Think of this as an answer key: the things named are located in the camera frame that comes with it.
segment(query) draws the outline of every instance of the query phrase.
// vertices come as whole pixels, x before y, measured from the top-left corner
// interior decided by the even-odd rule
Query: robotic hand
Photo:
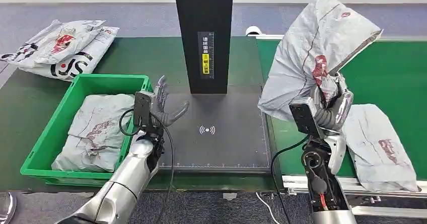
[[[347,89],[340,73],[335,78],[338,95],[329,104],[322,100],[323,93],[319,87],[314,86],[309,97],[294,100],[289,107],[298,131],[310,136],[301,162],[308,179],[314,222],[355,224],[354,215],[335,177],[346,150],[341,128],[350,110],[353,93]]]
[[[127,223],[139,195],[159,169],[164,128],[184,115],[189,107],[185,102],[175,113],[165,113],[167,97],[165,76],[157,82],[154,93],[135,93],[133,124],[137,131],[126,133],[133,135],[129,153],[91,200],[57,224]]]

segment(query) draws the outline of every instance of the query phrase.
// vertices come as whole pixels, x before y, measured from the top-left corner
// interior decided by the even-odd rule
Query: yellow label
[[[201,67],[203,74],[209,74],[209,54],[201,55]]]

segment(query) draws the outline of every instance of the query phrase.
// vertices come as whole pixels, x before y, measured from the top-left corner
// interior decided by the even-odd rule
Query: green plastic crate
[[[62,151],[74,115],[88,95],[134,94],[145,90],[153,92],[148,76],[121,74],[80,74],[71,83],[49,123],[25,159],[21,174],[44,180],[53,185],[102,186],[112,173],[54,171],[51,164]],[[133,130],[129,124],[128,132]],[[130,136],[126,136],[116,164],[121,164],[129,150]]]

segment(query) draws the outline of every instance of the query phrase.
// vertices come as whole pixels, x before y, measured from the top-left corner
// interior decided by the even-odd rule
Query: crumpled bag
[[[81,20],[61,23],[53,20],[52,24],[25,42],[16,53],[0,55],[0,60],[25,68],[58,64],[86,47],[101,31],[104,22]]]
[[[314,0],[277,46],[258,108],[293,121],[289,103],[318,85],[328,103],[337,94],[335,73],[380,37],[382,30],[337,0]]]
[[[369,191],[418,191],[416,173],[387,115],[352,105],[342,134],[360,184]]]
[[[102,27],[99,34],[85,48],[58,64],[38,64],[35,67],[19,69],[44,77],[72,81],[78,74],[90,74],[107,52],[119,28]]]
[[[114,172],[124,140],[119,128],[120,116],[133,108],[134,96],[90,95],[74,116],[62,152],[51,167],[53,170]],[[131,118],[127,114],[122,127]]]

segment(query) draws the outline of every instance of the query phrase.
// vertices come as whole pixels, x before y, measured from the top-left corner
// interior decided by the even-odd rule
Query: black pillar
[[[233,0],[176,0],[191,93],[227,93]]]

